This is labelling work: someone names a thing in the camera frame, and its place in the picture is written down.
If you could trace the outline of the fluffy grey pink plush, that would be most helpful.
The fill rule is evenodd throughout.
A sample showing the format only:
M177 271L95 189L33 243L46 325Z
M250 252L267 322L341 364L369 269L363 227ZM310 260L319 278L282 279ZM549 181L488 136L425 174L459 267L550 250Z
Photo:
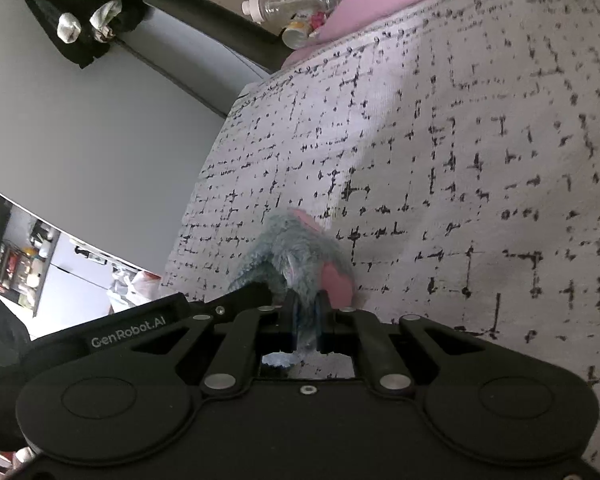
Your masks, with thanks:
M314 302L326 292L330 306L353 306L354 271L339 244L298 208L271 214L232 276L230 290L262 283L276 300L294 292L299 300L296 317L297 349L274 351L263 363L280 368L299 364L316 349L317 315Z

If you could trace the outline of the grey patterned bed blanket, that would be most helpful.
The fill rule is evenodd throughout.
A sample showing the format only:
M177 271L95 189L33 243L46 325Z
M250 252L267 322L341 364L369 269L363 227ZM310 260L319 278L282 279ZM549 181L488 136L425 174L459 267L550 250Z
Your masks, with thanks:
M600 400L600 0L428 0L250 90L162 291L224 295L290 207L336 237L363 308L568 368ZM600 470L600 422L586 456Z

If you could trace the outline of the dark folded board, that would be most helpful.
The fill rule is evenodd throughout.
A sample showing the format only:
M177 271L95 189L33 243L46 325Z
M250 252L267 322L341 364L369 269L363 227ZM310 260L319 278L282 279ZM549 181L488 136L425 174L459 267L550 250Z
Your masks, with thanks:
M202 32L268 73L280 70L292 51L279 36L210 0L144 0L148 6Z

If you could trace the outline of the paper cup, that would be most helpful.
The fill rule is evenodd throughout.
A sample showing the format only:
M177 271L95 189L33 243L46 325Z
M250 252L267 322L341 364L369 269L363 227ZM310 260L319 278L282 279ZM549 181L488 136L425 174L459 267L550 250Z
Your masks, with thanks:
M299 50L309 41L312 32L310 22L294 20L282 32L283 44L291 50Z

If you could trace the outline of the clear plastic bottle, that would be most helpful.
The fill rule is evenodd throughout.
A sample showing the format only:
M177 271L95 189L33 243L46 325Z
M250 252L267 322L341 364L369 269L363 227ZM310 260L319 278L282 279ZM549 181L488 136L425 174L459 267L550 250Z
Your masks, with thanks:
M253 23L284 26L300 12L329 13L341 0L245 0L242 15Z

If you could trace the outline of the black white hanging clothes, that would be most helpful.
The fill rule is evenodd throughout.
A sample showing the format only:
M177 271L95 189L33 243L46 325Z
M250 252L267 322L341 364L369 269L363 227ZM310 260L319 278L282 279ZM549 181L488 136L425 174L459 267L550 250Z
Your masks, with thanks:
M146 18L144 0L24 0L59 53L84 68Z

